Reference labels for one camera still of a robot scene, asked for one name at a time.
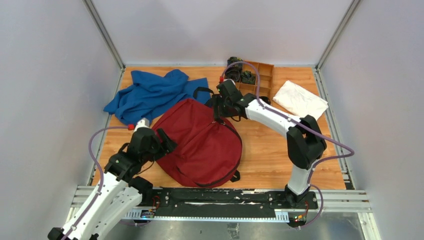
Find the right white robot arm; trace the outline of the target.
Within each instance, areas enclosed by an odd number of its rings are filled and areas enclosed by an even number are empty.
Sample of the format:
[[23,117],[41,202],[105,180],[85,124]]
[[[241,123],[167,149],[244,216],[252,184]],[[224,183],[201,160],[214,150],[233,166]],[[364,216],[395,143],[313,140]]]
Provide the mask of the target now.
[[218,93],[212,96],[216,118],[248,119],[285,137],[287,155],[293,164],[285,187],[285,201],[292,209],[301,207],[310,190],[313,165],[327,149],[316,119],[310,115],[298,117],[283,112],[253,93],[242,94],[231,79],[220,82],[216,88]]

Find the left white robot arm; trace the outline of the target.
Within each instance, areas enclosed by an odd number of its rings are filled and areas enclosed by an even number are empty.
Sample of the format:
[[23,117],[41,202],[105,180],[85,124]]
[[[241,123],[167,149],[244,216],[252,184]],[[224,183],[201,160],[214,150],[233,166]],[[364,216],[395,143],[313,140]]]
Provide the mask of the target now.
[[149,206],[153,185],[138,176],[143,165],[177,148],[163,129],[137,127],[129,142],[112,155],[100,180],[78,212],[62,227],[54,227],[49,240],[102,240],[135,206]]

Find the red backpack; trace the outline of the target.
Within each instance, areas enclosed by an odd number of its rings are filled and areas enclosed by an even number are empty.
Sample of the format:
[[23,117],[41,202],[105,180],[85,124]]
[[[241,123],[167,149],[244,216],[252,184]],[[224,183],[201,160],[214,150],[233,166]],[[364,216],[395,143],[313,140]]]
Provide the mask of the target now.
[[176,143],[157,163],[182,186],[215,188],[241,179],[242,138],[229,120],[214,115],[216,97],[198,87],[193,98],[179,101],[153,125]]

